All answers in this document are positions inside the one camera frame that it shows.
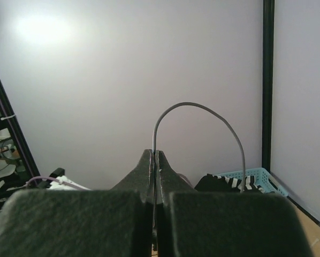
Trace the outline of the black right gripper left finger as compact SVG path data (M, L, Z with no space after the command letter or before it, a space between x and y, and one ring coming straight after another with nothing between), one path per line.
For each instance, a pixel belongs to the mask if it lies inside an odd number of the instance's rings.
M110 190L20 190L0 213L0 256L150 256L153 153Z

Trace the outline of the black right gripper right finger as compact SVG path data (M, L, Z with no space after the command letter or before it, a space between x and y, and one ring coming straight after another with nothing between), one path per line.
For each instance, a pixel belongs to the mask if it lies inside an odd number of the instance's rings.
M293 205L277 194L198 192L155 154L159 256L312 256Z

